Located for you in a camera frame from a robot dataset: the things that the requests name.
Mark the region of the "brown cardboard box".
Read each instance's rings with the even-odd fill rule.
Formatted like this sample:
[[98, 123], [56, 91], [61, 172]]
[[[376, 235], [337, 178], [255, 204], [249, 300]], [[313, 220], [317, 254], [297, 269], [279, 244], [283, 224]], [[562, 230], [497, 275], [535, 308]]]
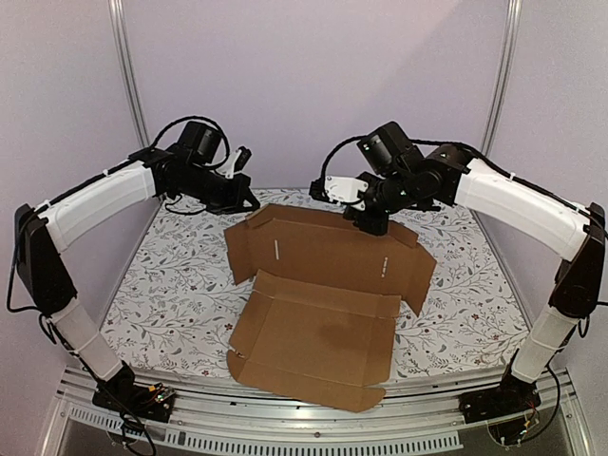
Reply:
[[334, 409], [378, 405], [397, 317], [422, 311], [436, 267], [417, 235], [391, 222], [377, 237], [336, 213], [269, 204], [224, 237], [234, 281], [253, 284], [230, 337], [231, 376]]

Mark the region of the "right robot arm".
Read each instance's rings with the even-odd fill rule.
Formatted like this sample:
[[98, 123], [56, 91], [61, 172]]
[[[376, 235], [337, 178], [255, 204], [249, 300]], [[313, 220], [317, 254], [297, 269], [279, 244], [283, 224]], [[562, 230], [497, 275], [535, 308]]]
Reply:
[[507, 173], [479, 151], [458, 142], [434, 142], [423, 155], [420, 141], [387, 145], [359, 139], [372, 170], [356, 178], [322, 176], [320, 187], [346, 208], [360, 230], [377, 236], [402, 210], [436, 211], [463, 206], [497, 219], [537, 240], [561, 260], [555, 285], [531, 333], [506, 368], [506, 381], [491, 394], [491, 406], [510, 414], [581, 320], [599, 305], [607, 233], [603, 209], [584, 207]]

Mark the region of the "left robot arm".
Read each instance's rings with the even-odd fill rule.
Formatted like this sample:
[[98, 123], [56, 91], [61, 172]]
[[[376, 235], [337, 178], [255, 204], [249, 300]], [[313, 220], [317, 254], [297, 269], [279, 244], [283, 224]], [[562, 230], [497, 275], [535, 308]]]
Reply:
[[82, 235], [122, 210], [153, 198], [188, 196], [214, 215], [255, 211], [259, 203], [242, 170], [251, 157], [242, 146], [217, 165], [203, 165], [194, 153], [173, 144], [145, 148], [125, 161], [36, 208], [15, 213], [15, 266], [36, 309], [104, 385], [105, 398], [121, 412], [142, 401], [124, 377], [126, 365], [101, 336], [78, 299], [61, 254]]

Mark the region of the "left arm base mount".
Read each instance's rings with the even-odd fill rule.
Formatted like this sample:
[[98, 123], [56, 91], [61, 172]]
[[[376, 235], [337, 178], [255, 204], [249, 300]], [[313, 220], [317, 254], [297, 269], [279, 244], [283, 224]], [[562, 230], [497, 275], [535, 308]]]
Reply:
[[175, 399], [176, 391], [163, 383], [137, 385], [134, 371], [123, 365], [112, 378], [97, 383], [92, 404], [117, 412], [130, 410], [138, 418], [168, 423]]

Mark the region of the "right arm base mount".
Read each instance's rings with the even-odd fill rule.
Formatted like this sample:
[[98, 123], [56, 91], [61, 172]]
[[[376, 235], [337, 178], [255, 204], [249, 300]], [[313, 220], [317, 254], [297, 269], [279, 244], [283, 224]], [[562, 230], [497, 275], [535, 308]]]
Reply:
[[500, 419], [488, 427], [490, 437], [500, 446], [523, 443], [538, 421], [542, 401], [536, 383], [526, 383], [512, 375], [510, 369], [500, 383], [491, 388], [465, 392], [458, 397], [459, 411], [467, 424]]

